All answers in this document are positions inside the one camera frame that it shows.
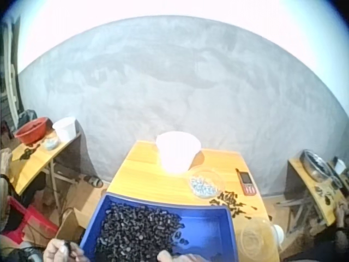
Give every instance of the sandal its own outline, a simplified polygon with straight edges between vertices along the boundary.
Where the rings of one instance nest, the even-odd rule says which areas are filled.
[[[96,176],[85,176],[83,180],[95,188],[101,188],[103,186],[102,180]]]

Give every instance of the mobile phone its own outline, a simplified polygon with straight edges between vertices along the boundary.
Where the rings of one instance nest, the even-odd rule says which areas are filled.
[[[250,174],[248,172],[240,172],[237,168],[236,173],[238,174],[244,195],[255,195],[257,190],[253,185]]]

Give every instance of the white bucket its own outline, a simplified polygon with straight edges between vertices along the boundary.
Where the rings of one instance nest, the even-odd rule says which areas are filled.
[[[159,135],[156,144],[161,165],[167,172],[176,174],[188,171],[201,149],[201,143],[195,136],[178,131]]]
[[[69,142],[76,137],[75,120],[74,117],[70,116],[58,120],[53,124],[52,127],[56,131],[60,141]]]
[[[338,159],[337,160],[337,163],[336,163],[336,166],[334,167],[334,171],[336,171],[336,173],[338,175],[342,174],[343,171],[346,169],[346,165],[345,163],[341,160],[341,159]]]

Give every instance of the hand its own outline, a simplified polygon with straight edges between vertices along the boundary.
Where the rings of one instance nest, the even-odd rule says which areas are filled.
[[[337,227],[344,227],[344,217],[345,214],[348,213],[348,204],[344,201],[339,201],[336,205],[335,216],[337,221]]]
[[[208,262],[199,255],[180,255],[179,257],[173,258],[166,250],[161,251],[158,254],[158,261],[160,262]]]
[[[8,176],[10,163],[12,161],[12,152],[9,148],[1,149],[1,174]]]
[[[71,257],[63,240],[51,239],[44,252],[44,262],[89,262],[89,259],[83,255],[83,250],[71,242]]]

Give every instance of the red plastic basin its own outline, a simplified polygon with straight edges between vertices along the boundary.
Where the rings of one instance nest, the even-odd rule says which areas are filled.
[[[15,134],[23,144],[29,145],[37,142],[46,134],[47,117],[39,117],[22,126]]]

